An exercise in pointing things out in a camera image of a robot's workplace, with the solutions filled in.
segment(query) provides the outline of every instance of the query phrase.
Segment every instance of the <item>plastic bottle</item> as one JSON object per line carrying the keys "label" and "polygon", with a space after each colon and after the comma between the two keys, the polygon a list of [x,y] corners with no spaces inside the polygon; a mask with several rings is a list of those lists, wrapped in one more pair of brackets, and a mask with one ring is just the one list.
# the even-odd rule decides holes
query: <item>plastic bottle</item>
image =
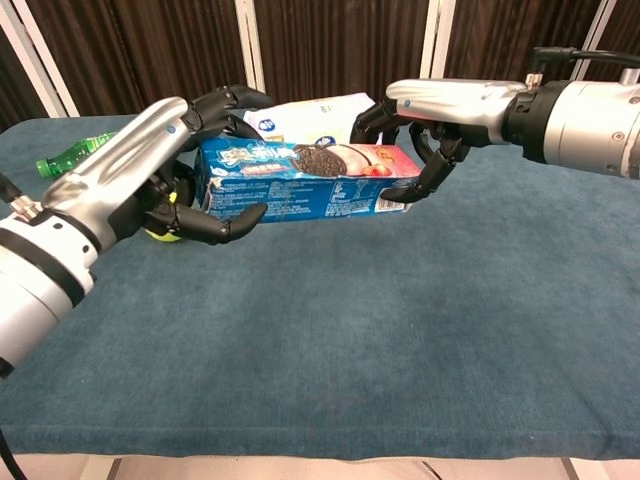
{"label": "plastic bottle", "polygon": [[43,178],[59,177],[73,169],[85,158],[107,143],[117,132],[104,133],[97,137],[84,138],[54,158],[44,158],[36,162],[38,173]]}

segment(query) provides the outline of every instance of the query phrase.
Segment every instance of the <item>cable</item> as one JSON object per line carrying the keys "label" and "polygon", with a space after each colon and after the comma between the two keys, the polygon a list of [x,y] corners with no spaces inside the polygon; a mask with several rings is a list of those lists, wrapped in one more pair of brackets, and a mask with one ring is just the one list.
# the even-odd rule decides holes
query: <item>cable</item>
{"label": "cable", "polygon": [[578,50],[571,54],[575,60],[599,60],[602,62],[624,63],[630,67],[640,67],[640,56],[628,53],[609,52],[607,50]]}
{"label": "cable", "polygon": [[427,461],[423,460],[422,464],[429,469],[429,471],[433,474],[434,477],[436,477],[438,480],[443,480],[443,478],[436,471],[436,469],[433,468],[431,465],[429,465],[429,463]]}
{"label": "cable", "polygon": [[535,47],[531,59],[531,72],[542,72],[550,62],[574,62],[576,60],[597,60],[600,62],[623,63],[640,68],[640,56],[608,50],[578,50],[573,47]]}
{"label": "cable", "polygon": [[11,203],[21,195],[20,189],[0,172],[0,199],[6,203]]}
{"label": "cable", "polygon": [[16,463],[16,459],[13,457],[13,453],[11,453],[9,444],[2,434],[2,429],[0,429],[0,457],[2,457],[4,464],[7,466],[7,470],[9,470],[9,473],[14,478],[14,480],[27,480],[26,475],[22,472],[22,470],[20,470],[20,467]]}

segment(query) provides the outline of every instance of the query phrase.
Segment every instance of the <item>silver robotic arm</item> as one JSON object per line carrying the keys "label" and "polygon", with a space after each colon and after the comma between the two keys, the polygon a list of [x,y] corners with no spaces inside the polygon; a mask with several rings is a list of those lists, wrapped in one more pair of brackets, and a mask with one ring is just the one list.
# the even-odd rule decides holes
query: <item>silver robotic arm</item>
{"label": "silver robotic arm", "polygon": [[[579,170],[639,178],[640,70],[619,82],[556,81],[540,85],[544,64],[579,58],[640,67],[640,57],[572,48],[534,49],[524,83],[485,80],[401,80],[385,102],[363,112],[353,143],[395,142],[398,126],[410,134],[426,166],[411,187],[390,189],[388,200],[411,203],[429,196],[466,157],[470,147],[515,144],[529,160]],[[434,151],[430,135],[440,141]]]}
{"label": "silver robotic arm", "polygon": [[[118,241],[144,227],[226,243],[260,221],[264,204],[233,221],[191,209],[193,171],[177,156],[223,131],[260,138],[227,109],[271,105],[246,87],[221,88],[191,103],[177,97],[156,102],[51,185],[40,202],[0,174],[0,197],[13,209],[0,220],[0,378],[91,291],[91,265]],[[171,202],[170,194],[185,183],[186,200]]]}

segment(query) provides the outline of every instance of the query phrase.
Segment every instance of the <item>cookie box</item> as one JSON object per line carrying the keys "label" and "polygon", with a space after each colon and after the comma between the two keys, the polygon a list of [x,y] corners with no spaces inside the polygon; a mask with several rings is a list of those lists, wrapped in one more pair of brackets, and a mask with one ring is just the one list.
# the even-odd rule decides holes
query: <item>cookie box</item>
{"label": "cookie box", "polygon": [[414,182],[419,173],[396,146],[215,138],[198,152],[197,198],[219,218],[265,202],[264,222],[406,212],[408,205],[380,193]]}

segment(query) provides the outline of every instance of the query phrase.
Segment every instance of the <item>bottle cap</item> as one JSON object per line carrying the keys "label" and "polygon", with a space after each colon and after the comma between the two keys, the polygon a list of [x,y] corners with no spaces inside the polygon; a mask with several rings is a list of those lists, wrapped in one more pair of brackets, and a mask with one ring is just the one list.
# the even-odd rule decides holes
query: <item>bottle cap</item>
{"label": "bottle cap", "polygon": [[53,173],[49,169],[49,165],[47,164],[47,159],[38,160],[36,162],[36,168],[38,169],[38,173],[42,178],[53,177]]}

